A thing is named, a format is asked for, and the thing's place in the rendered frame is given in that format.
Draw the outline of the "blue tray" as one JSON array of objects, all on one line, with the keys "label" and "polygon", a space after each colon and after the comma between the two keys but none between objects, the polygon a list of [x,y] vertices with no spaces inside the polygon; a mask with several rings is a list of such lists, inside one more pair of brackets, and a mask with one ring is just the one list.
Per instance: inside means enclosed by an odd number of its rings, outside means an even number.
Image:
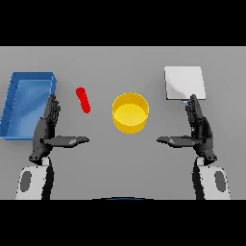
[{"label": "blue tray", "polygon": [[56,93],[53,72],[13,72],[0,118],[0,138],[32,140],[51,94]]}]

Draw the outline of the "dark right robot hand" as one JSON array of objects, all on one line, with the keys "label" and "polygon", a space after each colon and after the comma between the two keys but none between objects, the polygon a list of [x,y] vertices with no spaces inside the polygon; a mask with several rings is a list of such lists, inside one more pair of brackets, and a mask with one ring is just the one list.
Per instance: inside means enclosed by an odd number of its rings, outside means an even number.
[{"label": "dark right robot hand", "polygon": [[192,94],[185,105],[188,123],[191,129],[190,135],[160,136],[157,142],[167,144],[173,148],[192,148],[198,157],[204,159],[205,165],[217,161],[213,151],[213,133],[209,121],[203,116],[199,100]]}]

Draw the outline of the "dark left robot hand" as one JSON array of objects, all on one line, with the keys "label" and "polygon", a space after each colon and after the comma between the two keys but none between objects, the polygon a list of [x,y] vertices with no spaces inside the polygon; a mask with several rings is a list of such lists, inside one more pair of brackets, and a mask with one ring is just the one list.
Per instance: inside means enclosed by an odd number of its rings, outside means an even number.
[{"label": "dark left robot hand", "polygon": [[33,152],[29,161],[42,165],[42,159],[50,155],[54,147],[74,148],[82,143],[88,143],[86,136],[55,135],[61,107],[54,94],[51,94],[43,116],[38,120],[33,134]]}]

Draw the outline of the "pale square measuring scale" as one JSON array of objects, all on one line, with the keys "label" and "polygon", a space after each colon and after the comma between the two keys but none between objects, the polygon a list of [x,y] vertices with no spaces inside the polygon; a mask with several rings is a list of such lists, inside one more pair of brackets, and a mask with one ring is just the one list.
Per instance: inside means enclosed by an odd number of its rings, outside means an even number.
[{"label": "pale square measuring scale", "polygon": [[195,94],[198,100],[206,99],[206,90],[200,66],[166,66],[164,81],[167,100],[184,103]]}]

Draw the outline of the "yellow bowl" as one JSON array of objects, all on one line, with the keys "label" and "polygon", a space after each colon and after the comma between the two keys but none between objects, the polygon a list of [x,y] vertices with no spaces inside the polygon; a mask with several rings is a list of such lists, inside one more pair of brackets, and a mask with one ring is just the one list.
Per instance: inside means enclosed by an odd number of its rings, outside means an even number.
[{"label": "yellow bowl", "polygon": [[126,135],[142,131],[148,116],[148,102],[138,93],[123,93],[114,99],[111,106],[111,118],[115,128]]}]

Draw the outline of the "red beaker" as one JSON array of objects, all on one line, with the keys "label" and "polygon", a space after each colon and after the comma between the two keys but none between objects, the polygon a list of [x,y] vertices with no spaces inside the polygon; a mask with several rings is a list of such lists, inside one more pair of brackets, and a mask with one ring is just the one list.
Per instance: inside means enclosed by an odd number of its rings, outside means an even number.
[{"label": "red beaker", "polygon": [[83,87],[78,87],[76,89],[76,95],[81,104],[81,108],[84,113],[90,113],[90,104],[86,95],[86,90]]}]

